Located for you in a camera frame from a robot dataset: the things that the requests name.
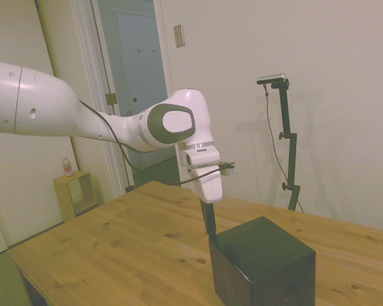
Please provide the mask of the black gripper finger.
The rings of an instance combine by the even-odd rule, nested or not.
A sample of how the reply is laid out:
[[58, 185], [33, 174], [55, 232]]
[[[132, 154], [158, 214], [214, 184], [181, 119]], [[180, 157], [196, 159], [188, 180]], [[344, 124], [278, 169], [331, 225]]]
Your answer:
[[212, 203], [206, 204], [206, 230], [210, 237], [214, 237], [216, 235], [216, 221]]
[[207, 227], [206, 203], [202, 199], [200, 199], [200, 207], [201, 207], [202, 216], [203, 216], [203, 220], [204, 220], [205, 230], [206, 230], [206, 233], [209, 234], [209, 230]]

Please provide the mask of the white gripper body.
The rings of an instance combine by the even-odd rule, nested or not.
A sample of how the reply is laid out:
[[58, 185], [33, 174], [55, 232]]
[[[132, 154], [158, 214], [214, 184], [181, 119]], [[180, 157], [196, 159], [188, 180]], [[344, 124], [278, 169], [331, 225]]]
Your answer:
[[219, 166], [208, 166], [192, 169], [193, 192], [205, 203], [215, 203], [223, 196], [222, 180]]

